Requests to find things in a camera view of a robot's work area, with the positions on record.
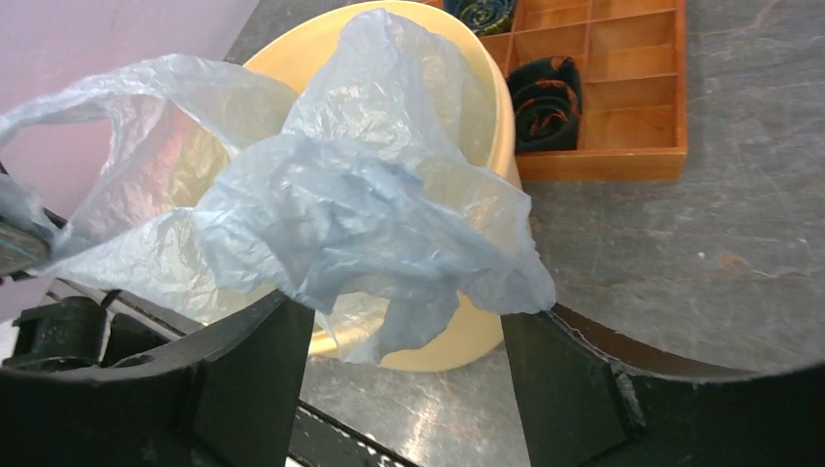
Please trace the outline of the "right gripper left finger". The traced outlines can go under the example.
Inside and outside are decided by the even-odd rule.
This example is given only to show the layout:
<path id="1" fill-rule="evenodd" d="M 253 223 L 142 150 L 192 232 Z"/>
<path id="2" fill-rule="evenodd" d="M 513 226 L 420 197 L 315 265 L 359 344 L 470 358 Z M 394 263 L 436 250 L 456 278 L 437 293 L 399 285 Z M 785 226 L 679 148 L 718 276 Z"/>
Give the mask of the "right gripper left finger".
<path id="1" fill-rule="evenodd" d="M 191 367 L 1 379 L 1 462 L 282 466 L 312 327 L 308 308 L 273 292 L 187 336 L 164 337 L 197 353 Z"/>

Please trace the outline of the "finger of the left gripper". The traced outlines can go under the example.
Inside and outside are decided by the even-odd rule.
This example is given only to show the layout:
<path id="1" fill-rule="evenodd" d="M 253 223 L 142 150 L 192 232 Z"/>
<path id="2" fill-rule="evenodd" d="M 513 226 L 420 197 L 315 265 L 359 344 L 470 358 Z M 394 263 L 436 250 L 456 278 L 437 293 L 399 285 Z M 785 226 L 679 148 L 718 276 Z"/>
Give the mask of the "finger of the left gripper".
<path id="1" fill-rule="evenodd" d="M 67 224 L 45 208 L 38 192 L 1 165 L 1 280 L 31 277 L 54 261 L 54 244 Z"/>

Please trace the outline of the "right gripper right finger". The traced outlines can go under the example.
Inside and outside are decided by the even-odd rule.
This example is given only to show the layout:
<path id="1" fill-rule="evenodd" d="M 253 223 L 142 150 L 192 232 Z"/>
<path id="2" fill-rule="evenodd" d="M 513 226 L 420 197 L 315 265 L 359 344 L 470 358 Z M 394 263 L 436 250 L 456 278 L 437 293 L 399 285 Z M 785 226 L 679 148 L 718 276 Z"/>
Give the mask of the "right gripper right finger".
<path id="1" fill-rule="evenodd" d="M 534 466 L 820 466 L 824 366 L 681 357 L 567 308 L 502 327 Z"/>

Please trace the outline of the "translucent blue plastic trash bag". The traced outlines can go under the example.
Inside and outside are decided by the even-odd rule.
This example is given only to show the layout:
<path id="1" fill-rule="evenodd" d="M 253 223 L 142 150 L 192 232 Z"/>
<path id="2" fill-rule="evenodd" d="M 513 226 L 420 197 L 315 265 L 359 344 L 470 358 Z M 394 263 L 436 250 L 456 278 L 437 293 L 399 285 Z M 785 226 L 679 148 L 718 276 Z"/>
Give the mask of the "translucent blue plastic trash bag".
<path id="1" fill-rule="evenodd" d="M 2 216 L 49 246 L 28 272 L 204 325 L 278 291 L 356 364 L 424 347 L 464 302 L 499 315 L 552 307 L 530 198 L 489 167 L 492 89 L 457 44 L 384 9 L 316 43 L 332 52 L 300 91 L 171 54 L 4 114 L 3 140 L 35 125 L 112 130 L 64 227 L 2 176 Z"/>

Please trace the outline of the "yellow plastic trash bin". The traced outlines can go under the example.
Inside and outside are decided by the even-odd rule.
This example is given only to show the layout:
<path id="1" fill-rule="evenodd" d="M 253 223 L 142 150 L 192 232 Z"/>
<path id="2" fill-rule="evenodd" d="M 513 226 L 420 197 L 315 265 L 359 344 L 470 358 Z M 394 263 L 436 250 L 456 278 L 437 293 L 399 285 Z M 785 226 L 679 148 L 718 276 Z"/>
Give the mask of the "yellow plastic trash bin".
<path id="1" fill-rule="evenodd" d="M 185 311 L 210 323 L 238 291 L 313 308 L 349 363 L 407 371 L 472 362 L 495 314 L 555 301 L 530 198 L 490 169 L 514 129 L 446 38 L 380 9 L 354 16 L 281 132 L 244 150 L 197 205 L 214 287 Z"/>

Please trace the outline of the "orange wooden divided tray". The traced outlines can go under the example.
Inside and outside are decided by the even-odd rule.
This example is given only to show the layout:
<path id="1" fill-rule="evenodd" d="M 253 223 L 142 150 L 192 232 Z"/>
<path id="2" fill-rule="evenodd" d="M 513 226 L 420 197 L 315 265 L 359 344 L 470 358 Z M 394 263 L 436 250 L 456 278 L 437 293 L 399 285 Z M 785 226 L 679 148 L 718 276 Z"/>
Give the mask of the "orange wooden divided tray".
<path id="1" fill-rule="evenodd" d="M 505 75 L 569 55 L 583 85 L 573 151 L 516 157 L 524 180 L 673 180 L 687 154 L 682 1 L 517 1 L 481 41 Z"/>

